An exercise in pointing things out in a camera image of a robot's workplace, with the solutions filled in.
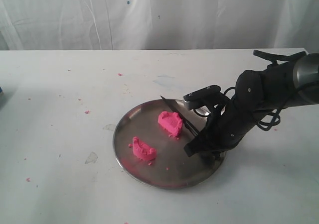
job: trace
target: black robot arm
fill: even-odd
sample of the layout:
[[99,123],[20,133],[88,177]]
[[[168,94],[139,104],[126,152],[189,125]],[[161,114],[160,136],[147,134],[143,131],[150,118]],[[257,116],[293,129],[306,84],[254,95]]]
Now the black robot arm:
[[[233,149],[255,125],[265,131],[278,125],[282,109],[319,103],[319,54],[283,56],[258,50],[253,54],[271,61],[266,70],[244,71],[236,86],[224,93],[214,85],[184,96],[187,109],[196,112],[206,106],[210,111],[205,128],[184,147],[189,157]],[[226,96],[230,89],[235,90],[231,99]],[[263,122],[267,115],[272,120]]]

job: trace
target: round metal tray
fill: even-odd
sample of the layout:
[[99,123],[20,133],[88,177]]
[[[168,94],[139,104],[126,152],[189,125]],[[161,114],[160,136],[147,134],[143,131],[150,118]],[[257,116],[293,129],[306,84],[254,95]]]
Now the round metal tray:
[[[183,101],[170,101],[199,130],[206,119],[184,108]],[[158,124],[162,111],[171,112],[162,100],[143,103],[126,113],[118,123],[113,137],[115,156],[121,167],[135,179],[159,188],[180,189],[194,186],[211,176],[224,160],[225,152],[218,158],[209,154],[195,154],[188,157],[184,146],[193,139],[183,126],[178,139],[169,137]],[[157,157],[149,166],[133,155],[128,147],[136,136],[157,150]]]

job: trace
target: pink clay piece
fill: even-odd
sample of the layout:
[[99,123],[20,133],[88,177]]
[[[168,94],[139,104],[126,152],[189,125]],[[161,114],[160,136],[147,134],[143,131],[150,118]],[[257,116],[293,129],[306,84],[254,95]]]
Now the pink clay piece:
[[156,158],[156,149],[149,147],[139,138],[133,138],[133,154],[141,160],[151,161]]
[[159,124],[169,132],[169,137],[177,137],[183,127],[183,121],[176,112],[163,111],[159,115]]

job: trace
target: white backdrop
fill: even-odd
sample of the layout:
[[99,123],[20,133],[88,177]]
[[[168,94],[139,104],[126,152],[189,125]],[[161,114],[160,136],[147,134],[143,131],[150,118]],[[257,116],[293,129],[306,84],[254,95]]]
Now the white backdrop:
[[319,52],[319,0],[0,0],[0,49]]

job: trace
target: black cable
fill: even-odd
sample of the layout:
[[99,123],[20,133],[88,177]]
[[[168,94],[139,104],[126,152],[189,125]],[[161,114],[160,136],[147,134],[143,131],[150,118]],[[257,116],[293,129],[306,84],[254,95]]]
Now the black cable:
[[260,122],[257,123],[257,127],[260,128],[261,130],[263,131],[268,131],[270,130],[273,126],[276,125],[276,123],[279,121],[280,122],[280,116],[279,116],[279,113],[281,112],[281,110],[284,108],[285,104],[288,102],[288,100],[290,100],[292,98],[292,96],[294,96],[296,93],[298,93],[299,91],[302,91],[306,88],[309,88],[309,87],[312,87],[312,86],[318,86],[319,85],[319,81],[313,81],[313,82],[310,82],[310,83],[307,83],[307,84],[304,84],[300,87],[298,87],[297,89],[294,90],[294,92],[292,92],[285,100],[284,102],[282,103],[281,106],[279,106],[279,108],[277,109],[277,111],[275,113],[272,113],[271,116],[273,116],[273,118],[271,119],[271,121],[269,123],[266,123],[266,122],[262,122],[262,123],[265,123],[267,124],[266,127],[262,127],[260,125]]
[[203,114],[197,112],[196,109],[193,109],[193,111],[194,111],[195,114],[197,114],[197,115],[200,116],[200,117],[203,117],[203,118],[207,118],[207,117],[208,117],[208,115],[203,115]]
[[229,87],[227,90],[225,90],[224,95],[226,95],[230,90],[236,89],[235,87]]

